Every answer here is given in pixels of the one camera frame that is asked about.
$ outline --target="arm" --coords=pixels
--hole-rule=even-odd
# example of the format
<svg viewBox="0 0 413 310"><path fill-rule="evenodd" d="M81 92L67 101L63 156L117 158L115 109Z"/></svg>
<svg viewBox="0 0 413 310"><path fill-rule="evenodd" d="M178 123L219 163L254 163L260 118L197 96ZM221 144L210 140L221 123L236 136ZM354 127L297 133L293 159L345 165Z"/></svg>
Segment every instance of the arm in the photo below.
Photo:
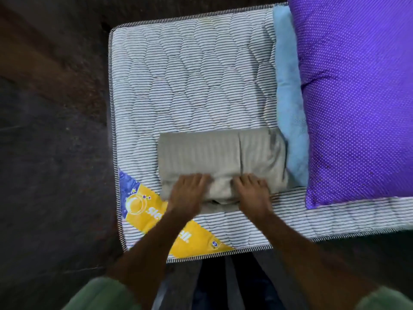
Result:
<svg viewBox="0 0 413 310"><path fill-rule="evenodd" d="M281 252L312 309L352 310L377 288L277 217L265 180L246 174L235 177L234 185L240 195L241 211Z"/></svg>
<svg viewBox="0 0 413 310"><path fill-rule="evenodd" d="M109 277L129 288L143 309L152 307L169 250L179 232L199 213L209 180L209 175L180 176L162 219L108 271Z"/></svg>

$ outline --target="forearm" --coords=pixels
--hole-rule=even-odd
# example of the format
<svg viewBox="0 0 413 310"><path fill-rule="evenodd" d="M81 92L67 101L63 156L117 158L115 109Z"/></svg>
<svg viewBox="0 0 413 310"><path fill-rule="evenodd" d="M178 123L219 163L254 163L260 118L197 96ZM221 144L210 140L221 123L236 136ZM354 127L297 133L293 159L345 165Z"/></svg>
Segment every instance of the forearm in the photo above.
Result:
<svg viewBox="0 0 413 310"><path fill-rule="evenodd" d="M375 289L345 264L291 229L276 215L256 226L281 252L287 268L303 289L312 309L354 309L360 299Z"/></svg>
<svg viewBox="0 0 413 310"><path fill-rule="evenodd" d="M162 219L108 271L125 284L143 309L150 309L163 279L169 250L186 222L172 212Z"/></svg>

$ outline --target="green sleeve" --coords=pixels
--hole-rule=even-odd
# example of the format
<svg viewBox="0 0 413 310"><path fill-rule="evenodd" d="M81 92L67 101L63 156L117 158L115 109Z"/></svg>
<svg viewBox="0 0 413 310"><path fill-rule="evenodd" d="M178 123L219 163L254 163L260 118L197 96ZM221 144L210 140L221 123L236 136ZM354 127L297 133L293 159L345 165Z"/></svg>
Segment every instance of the green sleeve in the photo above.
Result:
<svg viewBox="0 0 413 310"><path fill-rule="evenodd" d="M122 283L98 277L87 283L63 310L140 310L132 293Z"/></svg>
<svg viewBox="0 0 413 310"><path fill-rule="evenodd" d="M380 287L364 297L356 310L413 310L413 302L398 291Z"/></svg>

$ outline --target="folded blue cloth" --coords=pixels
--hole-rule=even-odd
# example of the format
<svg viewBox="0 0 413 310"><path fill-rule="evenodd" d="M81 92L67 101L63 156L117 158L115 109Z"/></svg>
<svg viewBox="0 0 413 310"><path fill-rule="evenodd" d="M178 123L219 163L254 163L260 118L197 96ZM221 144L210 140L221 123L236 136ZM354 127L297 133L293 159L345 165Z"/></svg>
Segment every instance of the folded blue cloth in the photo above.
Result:
<svg viewBox="0 0 413 310"><path fill-rule="evenodd" d="M307 186L308 133L298 69L297 40L288 6L273 9L276 33L277 120L287 143L292 186Z"/></svg>

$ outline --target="floor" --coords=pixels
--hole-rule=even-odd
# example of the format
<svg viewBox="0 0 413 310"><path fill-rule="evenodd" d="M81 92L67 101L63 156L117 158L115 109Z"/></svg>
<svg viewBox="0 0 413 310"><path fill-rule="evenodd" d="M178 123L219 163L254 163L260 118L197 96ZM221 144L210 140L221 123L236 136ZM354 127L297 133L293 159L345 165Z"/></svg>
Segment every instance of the floor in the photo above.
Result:
<svg viewBox="0 0 413 310"><path fill-rule="evenodd" d="M0 48L3 309L60 309L122 253L106 126L110 29L128 21L283 1L0 0L0 42L9 48ZM321 245L413 298L412 240L407 231ZM255 255L287 308L306 308L277 254ZM190 308L199 267L199 262L168 266L161 309Z"/></svg>

